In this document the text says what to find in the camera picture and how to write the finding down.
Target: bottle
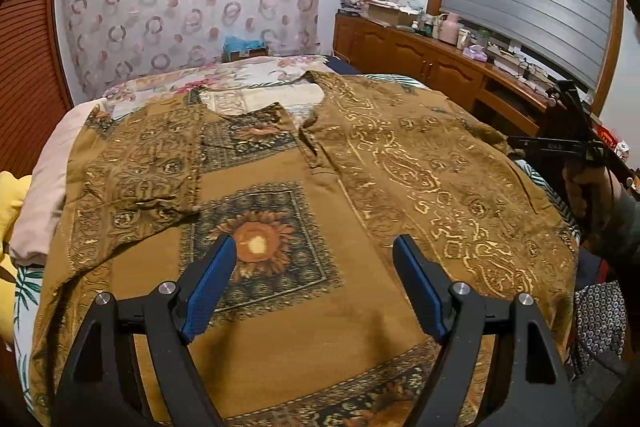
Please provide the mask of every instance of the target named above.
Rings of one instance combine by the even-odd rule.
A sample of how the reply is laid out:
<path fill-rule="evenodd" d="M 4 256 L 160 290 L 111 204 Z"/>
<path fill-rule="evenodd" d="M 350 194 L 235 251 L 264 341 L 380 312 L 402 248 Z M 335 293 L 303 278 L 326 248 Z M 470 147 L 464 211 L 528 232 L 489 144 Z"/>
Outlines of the bottle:
<path fill-rule="evenodd" d="M 446 17 L 446 20 L 440 26 L 438 38 L 447 44 L 455 46 L 458 44 L 458 14 L 447 13 Z"/>

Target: floral bedspread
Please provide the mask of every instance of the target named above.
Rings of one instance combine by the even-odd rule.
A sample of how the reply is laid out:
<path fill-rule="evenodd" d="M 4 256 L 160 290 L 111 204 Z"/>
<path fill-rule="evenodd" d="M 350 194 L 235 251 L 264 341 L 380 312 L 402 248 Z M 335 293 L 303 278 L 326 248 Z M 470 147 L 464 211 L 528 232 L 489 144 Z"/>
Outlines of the floral bedspread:
<path fill-rule="evenodd" d="M 216 111 L 241 114 L 251 110 L 243 102 L 245 97 L 241 90 L 287 86 L 299 80 L 307 71 L 331 71 L 325 62 L 326 57 L 321 55 L 247 58 L 228 64 L 211 64 L 136 78 L 111 87 L 103 96 L 107 98 L 106 110 L 112 118 L 118 119 L 149 103 L 171 98 L 194 87 L 206 86 L 210 90 L 226 93 L 216 97 Z"/>

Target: pillow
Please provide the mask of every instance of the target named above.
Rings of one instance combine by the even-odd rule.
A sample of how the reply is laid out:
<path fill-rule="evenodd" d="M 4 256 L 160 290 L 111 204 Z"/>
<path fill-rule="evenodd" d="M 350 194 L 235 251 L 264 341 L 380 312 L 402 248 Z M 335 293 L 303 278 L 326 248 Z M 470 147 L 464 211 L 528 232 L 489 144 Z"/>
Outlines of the pillow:
<path fill-rule="evenodd" d="M 104 100 L 76 105 L 53 130 L 33 169 L 20 216 L 15 221 L 9 254 L 17 264 L 44 265 L 62 213 L 66 193 L 66 162 L 89 113 Z"/>
<path fill-rule="evenodd" d="M 0 172 L 0 337 L 8 344 L 14 341 L 16 270 L 9 256 L 4 253 L 2 245 L 9 240 L 30 182 L 31 176 L 17 180 L 10 172 Z"/>
<path fill-rule="evenodd" d="M 3 252 L 4 236 L 20 214 L 20 208 L 30 183 L 31 176 L 24 176 L 17 180 L 11 172 L 0 172 L 0 239 L 2 240 L 0 255 Z"/>

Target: leaf-patterned sheet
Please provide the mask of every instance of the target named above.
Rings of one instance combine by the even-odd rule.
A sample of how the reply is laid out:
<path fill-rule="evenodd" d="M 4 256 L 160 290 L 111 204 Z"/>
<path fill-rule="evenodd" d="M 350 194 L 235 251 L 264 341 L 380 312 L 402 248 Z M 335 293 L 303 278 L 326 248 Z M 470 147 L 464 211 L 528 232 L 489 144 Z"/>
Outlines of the leaf-patterned sheet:
<path fill-rule="evenodd" d="M 29 390 L 29 360 L 36 312 L 42 291 L 42 266 L 18 266 L 14 298 L 14 351 L 22 395 L 29 411 L 33 412 Z"/>

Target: brown shirt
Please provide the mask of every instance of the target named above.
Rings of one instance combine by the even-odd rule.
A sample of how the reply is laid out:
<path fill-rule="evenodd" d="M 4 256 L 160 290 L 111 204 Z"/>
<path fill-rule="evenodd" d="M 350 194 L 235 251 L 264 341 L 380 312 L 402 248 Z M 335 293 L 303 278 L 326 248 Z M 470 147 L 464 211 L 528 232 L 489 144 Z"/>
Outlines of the brown shirt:
<path fill-rule="evenodd" d="M 229 117 L 195 103 L 195 92 L 120 123 L 90 118 L 72 151 L 36 320 L 39 420 L 49 422 L 95 295 L 139 296 L 175 280 L 223 232 L 236 240 L 236 269 L 190 351 L 230 425 L 402 425 L 439 347 L 393 270 L 400 233 L 484 295 L 531 293 L 564 349 L 570 234 L 504 156 L 504 137 L 441 93 L 308 78 L 325 97 L 299 131 L 277 105 Z M 154 416 L 167 421 L 146 343 L 136 345 Z"/>

